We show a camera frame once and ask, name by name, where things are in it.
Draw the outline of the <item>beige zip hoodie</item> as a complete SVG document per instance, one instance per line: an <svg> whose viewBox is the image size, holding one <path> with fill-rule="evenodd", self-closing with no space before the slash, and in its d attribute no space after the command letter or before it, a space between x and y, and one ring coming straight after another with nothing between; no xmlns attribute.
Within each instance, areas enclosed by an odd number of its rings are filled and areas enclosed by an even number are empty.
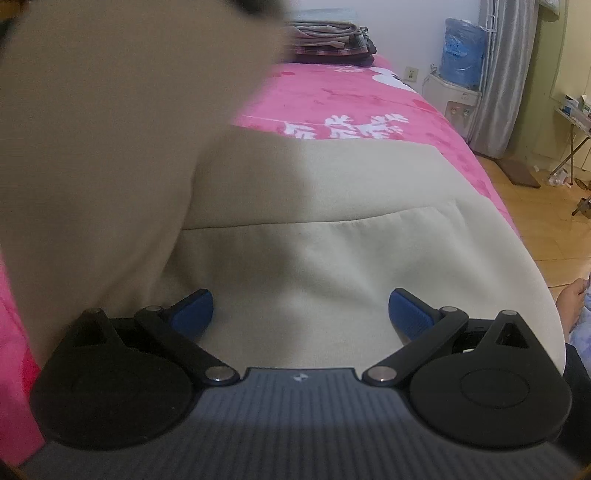
<svg viewBox="0 0 591 480"><path fill-rule="evenodd" d="M236 369L366 369L405 288L517 311L558 368L552 296L493 203L428 145L232 125L283 51L279 2L42 1L1 45L1 251L44 364L79 314L205 288Z"/></svg>

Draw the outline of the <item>folding side table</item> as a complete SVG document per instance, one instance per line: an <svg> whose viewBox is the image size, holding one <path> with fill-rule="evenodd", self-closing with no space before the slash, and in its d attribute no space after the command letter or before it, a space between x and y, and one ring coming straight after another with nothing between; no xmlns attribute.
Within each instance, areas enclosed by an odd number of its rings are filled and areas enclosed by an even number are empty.
<svg viewBox="0 0 591 480"><path fill-rule="evenodd" d="M564 180L569 186L575 184L575 156L590 141L590 110L586 103L580 106L580 101L570 95L565 95L562 105L556 109L559 116L568 122L568 153L560 161L550 175L559 176L565 171Z"/></svg>

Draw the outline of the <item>lavender patterned cloth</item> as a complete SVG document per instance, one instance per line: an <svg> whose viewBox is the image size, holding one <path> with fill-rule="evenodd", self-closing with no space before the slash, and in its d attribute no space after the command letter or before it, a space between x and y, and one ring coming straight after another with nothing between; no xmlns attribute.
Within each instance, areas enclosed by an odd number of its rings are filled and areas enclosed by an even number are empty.
<svg viewBox="0 0 591 480"><path fill-rule="evenodd" d="M570 332L569 343L578 351L582 360L590 361L591 349L591 318L590 318L590 288L584 296L584 306L579 318Z"/></svg>

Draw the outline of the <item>brown floor mat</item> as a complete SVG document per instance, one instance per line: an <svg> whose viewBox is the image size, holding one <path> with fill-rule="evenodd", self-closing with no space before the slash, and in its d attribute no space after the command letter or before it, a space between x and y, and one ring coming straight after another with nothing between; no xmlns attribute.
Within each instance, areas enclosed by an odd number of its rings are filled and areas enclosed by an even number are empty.
<svg viewBox="0 0 591 480"><path fill-rule="evenodd" d="M513 185L533 189L541 187L525 164L510 159L497 159L495 163Z"/></svg>

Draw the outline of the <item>person right leg black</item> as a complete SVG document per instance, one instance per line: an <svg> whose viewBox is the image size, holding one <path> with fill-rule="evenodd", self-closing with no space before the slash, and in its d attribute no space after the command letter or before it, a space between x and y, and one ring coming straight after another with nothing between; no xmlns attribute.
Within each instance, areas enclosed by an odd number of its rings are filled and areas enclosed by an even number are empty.
<svg viewBox="0 0 591 480"><path fill-rule="evenodd" d="M564 378L572 408L559 445L580 462L590 463L590 279L577 279L556 300L565 338Z"/></svg>

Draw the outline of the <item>white water dispenser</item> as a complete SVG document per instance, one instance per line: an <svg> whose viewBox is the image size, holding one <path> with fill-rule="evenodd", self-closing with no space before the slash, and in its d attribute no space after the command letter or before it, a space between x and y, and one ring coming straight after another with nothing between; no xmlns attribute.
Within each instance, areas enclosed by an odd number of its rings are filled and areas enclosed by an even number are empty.
<svg viewBox="0 0 591 480"><path fill-rule="evenodd" d="M424 80L422 95L465 141L470 139L481 100L479 91L464 88L442 79L437 73L431 73Z"/></svg>

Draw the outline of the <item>pink floral blanket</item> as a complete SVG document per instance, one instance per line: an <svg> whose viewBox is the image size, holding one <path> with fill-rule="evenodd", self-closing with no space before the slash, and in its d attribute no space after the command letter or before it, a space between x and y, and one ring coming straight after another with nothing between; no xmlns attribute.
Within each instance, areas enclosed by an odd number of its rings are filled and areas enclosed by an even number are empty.
<svg viewBox="0 0 591 480"><path fill-rule="evenodd" d="M382 58L372 67L283 64L235 125L301 140L381 139L436 147L502 215L508 210L484 168L444 116L398 79ZM42 437L28 406L38 367L9 282L1 280L1 458L18 465Z"/></svg>

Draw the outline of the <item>blue water jug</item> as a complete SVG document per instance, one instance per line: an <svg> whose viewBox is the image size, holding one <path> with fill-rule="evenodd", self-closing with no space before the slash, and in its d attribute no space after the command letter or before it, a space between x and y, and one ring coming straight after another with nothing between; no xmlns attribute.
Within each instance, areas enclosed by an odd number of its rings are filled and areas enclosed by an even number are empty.
<svg viewBox="0 0 591 480"><path fill-rule="evenodd" d="M481 26L448 18L439 75L447 82L479 90L486 46L487 32Z"/></svg>

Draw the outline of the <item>folded grey brown blankets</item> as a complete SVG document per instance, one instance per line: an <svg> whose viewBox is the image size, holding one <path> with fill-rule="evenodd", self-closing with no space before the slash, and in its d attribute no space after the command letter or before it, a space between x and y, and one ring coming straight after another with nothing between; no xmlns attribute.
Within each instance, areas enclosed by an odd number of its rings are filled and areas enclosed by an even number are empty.
<svg viewBox="0 0 591 480"><path fill-rule="evenodd" d="M284 62L300 64L374 64L377 47L369 29L346 9L311 9L290 13L286 23Z"/></svg>

